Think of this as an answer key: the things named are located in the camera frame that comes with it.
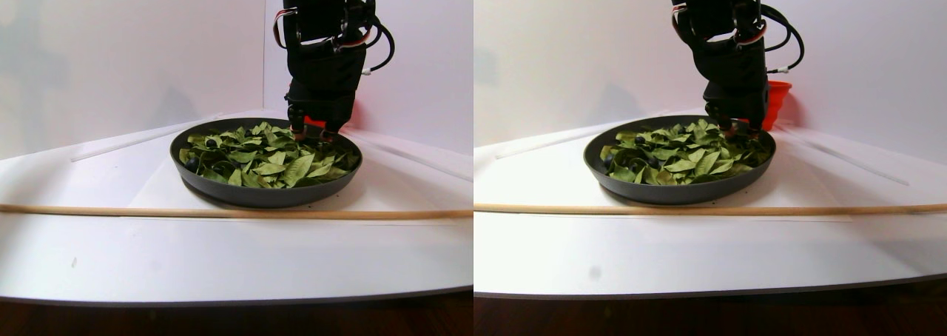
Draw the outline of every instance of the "dried leaf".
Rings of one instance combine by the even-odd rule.
[[[283,171],[282,179],[286,181],[288,187],[293,187],[297,181],[306,176],[306,172],[309,172],[309,167],[312,164],[312,155],[306,155],[291,161],[291,163],[286,167],[286,170]]]
[[[710,173],[710,168],[713,167],[717,157],[720,156],[719,152],[708,153],[706,156],[701,158],[698,161],[697,166],[694,167],[694,176],[703,176],[707,173]]]

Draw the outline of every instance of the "frying pan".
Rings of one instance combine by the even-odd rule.
[[[673,127],[675,124],[687,126],[690,125],[690,123],[696,123],[699,119],[707,120],[707,122],[711,124],[717,124],[717,121],[709,116],[674,115],[638,120],[613,127],[611,130],[608,130],[608,132],[603,132],[599,134],[599,136],[596,136],[595,139],[592,139],[588,146],[585,147],[585,164],[589,167],[589,170],[592,171],[592,174],[595,175],[599,184],[605,187],[606,190],[621,197],[629,198],[632,201],[640,201],[640,203],[646,204],[683,205],[713,201],[715,198],[722,198],[736,193],[760,179],[766,171],[766,168],[770,166],[772,156],[775,156],[775,141],[772,140],[772,136],[768,132],[760,132],[760,142],[764,147],[771,149],[772,154],[770,157],[758,167],[720,181],[682,185],[635,184],[629,183],[629,181],[616,180],[605,174],[608,171],[608,167],[605,166],[605,162],[601,160],[599,154],[601,154],[601,148],[606,146],[606,144],[616,144],[615,136],[619,132],[625,132],[625,130],[629,130],[630,132],[642,132],[642,130],[650,131],[661,129],[661,127]],[[741,121],[734,121],[733,123],[737,126],[738,130],[747,130],[747,123]]]
[[[196,127],[190,127],[190,129],[184,130],[177,135],[175,140],[172,141],[172,146],[170,146],[170,156],[172,156],[172,160],[175,161],[175,167],[177,167],[178,173],[181,174],[181,180],[183,184],[185,184],[185,187],[198,193],[200,196],[211,198],[211,200],[222,201],[226,204],[251,208],[285,208],[310,204],[312,201],[331,197],[342,190],[342,188],[345,188],[349,181],[352,180],[352,177],[355,176],[355,173],[358,172],[358,168],[362,166],[362,151],[358,150],[358,146],[355,146],[355,143],[352,143],[341,135],[336,135],[332,143],[341,147],[341,149],[351,150],[352,153],[359,156],[359,161],[355,164],[355,168],[352,168],[351,172],[342,178],[324,184],[309,185],[308,187],[277,189],[237,187],[237,185],[222,184],[219,181],[213,181],[198,176],[192,171],[187,170],[178,160],[178,151],[186,146],[187,136],[192,133],[209,134],[211,130],[228,132],[228,130],[236,130],[238,127],[254,127],[263,121],[276,127],[290,126],[289,120],[273,118],[223,119],[200,124]],[[319,127],[310,127],[310,129],[311,130],[307,130],[307,132],[321,131]]]

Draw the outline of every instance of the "white wall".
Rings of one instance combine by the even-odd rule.
[[[703,106],[670,0],[474,1],[478,144]],[[807,45],[801,66],[771,76],[794,83],[781,117],[947,164],[943,0],[764,2]],[[784,34],[772,30],[768,43]],[[790,45],[767,59],[795,55]]]
[[[377,0],[378,16],[397,46],[388,66],[364,76],[350,127],[473,154],[473,0]],[[265,28],[282,0],[267,0]],[[366,63],[388,55],[385,41]],[[286,110],[285,50],[266,39],[266,108]]]
[[[260,108],[265,0],[0,0],[0,158]]]
[[[474,0],[478,146],[703,106],[670,0]]]

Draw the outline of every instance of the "wooden dowel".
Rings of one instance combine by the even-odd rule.
[[[99,217],[151,218],[264,218],[264,220],[422,221],[435,218],[469,218],[473,210],[431,211],[310,211],[237,209],[109,208],[0,204],[0,212],[45,215],[99,215]]]
[[[730,215],[760,217],[777,215],[878,215],[947,212],[947,204],[826,207],[665,207],[665,206],[552,206],[474,204],[473,210],[488,213],[568,214],[568,215]]]

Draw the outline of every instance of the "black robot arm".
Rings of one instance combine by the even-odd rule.
[[[672,0],[672,25],[691,49],[697,71],[707,79],[704,101],[707,114],[732,137],[731,118],[747,119],[749,134],[761,130],[769,101],[767,73],[785,73],[802,61],[805,47],[799,32],[784,15],[760,0]],[[770,48],[764,46],[764,16],[785,26],[786,38]],[[712,39],[732,34],[723,41]],[[799,44],[795,63],[779,69],[766,68],[765,53],[781,48],[790,36]]]
[[[297,140],[305,137],[305,119],[321,123],[331,140],[351,119],[362,75],[387,65],[395,51],[388,28],[375,15],[375,0],[283,0],[274,34],[286,49],[293,81],[286,93],[288,117]],[[278,21],[283,21],[283,34]],[[365,68],[365,52],[382,37],[388,58]]]

